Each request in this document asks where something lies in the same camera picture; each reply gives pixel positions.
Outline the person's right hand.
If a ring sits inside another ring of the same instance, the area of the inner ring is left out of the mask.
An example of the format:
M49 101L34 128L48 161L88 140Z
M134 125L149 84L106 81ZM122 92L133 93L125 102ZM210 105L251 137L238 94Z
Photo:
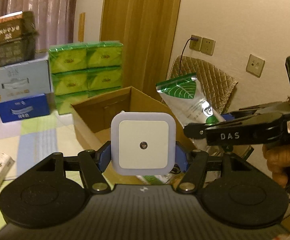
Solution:
M276 146L271 149L267 145L263 145L262 152L267 160L268 170L272 172L273 180L285 188L288 176L284 168L290 167L290 145Z

